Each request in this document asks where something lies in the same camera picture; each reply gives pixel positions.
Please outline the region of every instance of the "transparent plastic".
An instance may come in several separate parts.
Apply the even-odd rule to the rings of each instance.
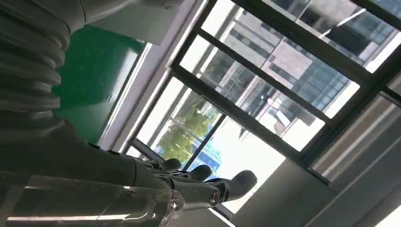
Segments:
[[[0,222],[8,227],[164,227],[183,204],[172,190],[0,172]]]

